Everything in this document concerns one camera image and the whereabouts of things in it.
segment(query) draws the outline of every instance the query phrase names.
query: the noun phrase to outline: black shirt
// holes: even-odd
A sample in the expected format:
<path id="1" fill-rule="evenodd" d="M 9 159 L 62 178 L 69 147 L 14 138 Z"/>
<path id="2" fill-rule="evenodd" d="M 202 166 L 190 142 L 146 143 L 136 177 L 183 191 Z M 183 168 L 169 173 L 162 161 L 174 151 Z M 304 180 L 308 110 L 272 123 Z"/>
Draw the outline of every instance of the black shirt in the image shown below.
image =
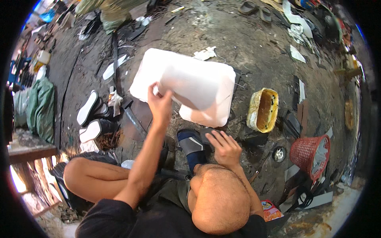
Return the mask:
<path id="1" fill-rule="evenodd" d="M 200 231 L 191 215 L 172 203 L 157 202 L 148 211 L 136 213 L 127 203 L 102 199 L 86 214 L 75 237 L 213 237 Z M 262 217 L 252 215 L 244 227 L 225 236 L 267 237 Z"/>

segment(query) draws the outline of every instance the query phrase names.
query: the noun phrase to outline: styrofoam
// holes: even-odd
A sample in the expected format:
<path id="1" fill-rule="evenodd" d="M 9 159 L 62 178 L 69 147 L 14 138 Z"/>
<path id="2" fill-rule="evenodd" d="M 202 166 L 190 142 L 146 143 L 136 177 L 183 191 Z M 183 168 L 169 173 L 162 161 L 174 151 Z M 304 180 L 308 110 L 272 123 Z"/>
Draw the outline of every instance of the styrofoam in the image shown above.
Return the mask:
<path id="1" fill-rule="evenodd" d="M 154 82 L 159 82 L 154 93 L 174 92 L 184 120 L 210 127 L 226 124 L 235 82 L 231 66 L 151 48 L 144 54 L 130 93 L 147 102 L 148 87 Z"/>

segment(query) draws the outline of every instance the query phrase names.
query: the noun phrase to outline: plastic tub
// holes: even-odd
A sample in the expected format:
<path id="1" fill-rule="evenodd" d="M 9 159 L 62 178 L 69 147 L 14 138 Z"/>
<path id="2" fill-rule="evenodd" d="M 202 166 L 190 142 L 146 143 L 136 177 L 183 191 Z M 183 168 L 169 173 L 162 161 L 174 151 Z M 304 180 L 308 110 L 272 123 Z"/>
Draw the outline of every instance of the plastic tub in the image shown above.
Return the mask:
<path id="1" fill-rule="evenodd" d="M 246 124 L 249 128 L 267 133 L 275 127 L 278 116 L 279 96 L 269 88 L 253 93 L 250 99 Z"/>
<path id="2" fill-rule="evenodd" d="M 43 64 L 48 64 L 50 61 L 50 53 L 45 50 L 40 50 L 37 55 L 37 60 Z"/>

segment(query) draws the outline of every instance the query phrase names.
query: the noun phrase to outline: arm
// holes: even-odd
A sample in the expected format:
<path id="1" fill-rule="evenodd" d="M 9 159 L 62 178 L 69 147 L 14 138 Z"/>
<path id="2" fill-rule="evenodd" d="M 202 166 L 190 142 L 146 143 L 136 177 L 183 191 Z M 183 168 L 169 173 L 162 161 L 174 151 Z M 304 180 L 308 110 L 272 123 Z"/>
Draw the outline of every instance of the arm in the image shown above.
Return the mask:
<path id="1" fill-rule="evenodd" d="M 242 182 L 244 183 L 247 191 L 250 195 L 250 215 L 257 214 L 264 217 L 261 201 L 258 195 L 255 193 L 254 189 L 251 187 L 249 181 L 246 178 L 243 168 L 239 164 L 239 157 L 242 152 L 242 148 L 233 139 L 232 136 L 228 136 L 225 132 L 221 131 L 221 134 L 217 131 L 212 131 L 211 134 L 205 134 L 205 137 L 210 141 L 210 143 L 215 147 L 215 159 L 216 161 L 235 172 Z"/>
<path id="2" fill-rule="evenodd" d="M 135 209 L 139 200 L 146 194 L 157 170 L 158 160 L 172 112 L 172 92 L 163 97 L 153 94 L 153 84 L 148 90 L 148 104 L 152 111 L 153 122 L 144 141 L 143 148 L 135 159 L 124 187 L 114 200 L 123 201 Z"/>

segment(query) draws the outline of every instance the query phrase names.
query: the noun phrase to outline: shoe sole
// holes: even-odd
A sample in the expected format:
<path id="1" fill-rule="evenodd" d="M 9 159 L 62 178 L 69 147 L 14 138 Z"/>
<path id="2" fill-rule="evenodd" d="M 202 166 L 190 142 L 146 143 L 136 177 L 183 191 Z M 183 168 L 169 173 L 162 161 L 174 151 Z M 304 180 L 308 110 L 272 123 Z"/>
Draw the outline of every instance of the shoe sole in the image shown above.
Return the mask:
<path id="1" fill-rule="evenodd" d="M 89 117 L 90 111 L 92 107 L 94 106 L 95 102 L 97 101 L 97 99 L 98 99 L 98 93 L 95 91 L 92 91 L 85 105 L 81 109 L 79 109 L 79 112 L 77 115 L 77 122 L 80 126 L 86 123 L 86 120 Z"/>
<path id="2" fill-rule="evenodd" d="M 101 134 L 101 131 L 102 131 L 101 123 L 99 122 L 99 120 L 94 120 L 94 121 L 90 122 L 89 125 L 87 126 L 87 128 L 85 129 L 85 131 L 83 131 L 79 135 L 79 140 L 82 143 L 85 143 L 89 140 L 93 140 Z"/>

